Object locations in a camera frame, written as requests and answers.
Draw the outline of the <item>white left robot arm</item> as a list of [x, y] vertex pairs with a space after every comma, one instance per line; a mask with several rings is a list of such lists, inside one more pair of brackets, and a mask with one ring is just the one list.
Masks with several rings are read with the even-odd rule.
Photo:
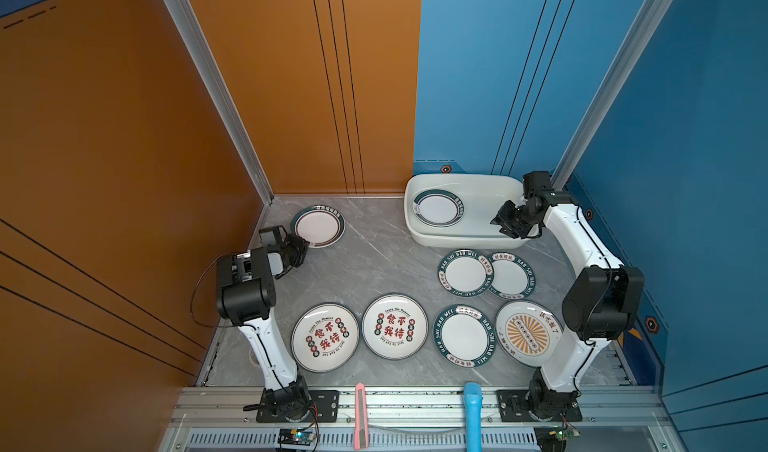
[[260, 409], [298, 421], [309, 412], [311, 397], [277, 325], [276, 266], [277, 254], [264, 247], [217, 258], [216, 306], [246, 338], [262, 370]]

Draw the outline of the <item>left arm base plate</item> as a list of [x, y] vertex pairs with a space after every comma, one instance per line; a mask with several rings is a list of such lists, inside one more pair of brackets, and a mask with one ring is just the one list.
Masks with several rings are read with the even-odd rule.
[[267, 391], [256, 411], [258, 423], [333, 423], [337, 420], [339, 392], [337, 390], [312, 390], [303, 396], [286, 394], [284, 391]]

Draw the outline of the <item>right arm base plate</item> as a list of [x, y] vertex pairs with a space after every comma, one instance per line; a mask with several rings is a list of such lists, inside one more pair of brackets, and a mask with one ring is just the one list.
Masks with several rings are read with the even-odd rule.
[[498, 409], [503, 422], [568, 422], [583, 420], [577, 394], [552, 391], [498, 390]]

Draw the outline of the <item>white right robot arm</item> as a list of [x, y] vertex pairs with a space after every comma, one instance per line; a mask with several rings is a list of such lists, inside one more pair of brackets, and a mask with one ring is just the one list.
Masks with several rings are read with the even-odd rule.
[[532, 418], [559, 419], [577, 403], [582, 378], [598, 354], [635, 323], [644, 276], [610, 251], [567, 193], [545, 192], [519, 206], [506, 201], [491, 223], [520, 239], [550, 230], [576, 274], [561, 304], [565, 331], [534, 372], [526, 398]]

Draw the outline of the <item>green red rim plate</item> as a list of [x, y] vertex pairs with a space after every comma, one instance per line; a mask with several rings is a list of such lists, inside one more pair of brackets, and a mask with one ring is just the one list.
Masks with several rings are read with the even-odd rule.
[[328, 205], [313, 205], [294, 216], [291, 232], [309, 243], [310, 248], [325, 248], [338, 242], [346, 230], [342, 214]]
[[425, 225], [446, 228], [457, 224], [464, 216], [464, 204], [456, 194], [440, 189], [419, 193], [413, 200], [413, 211]]

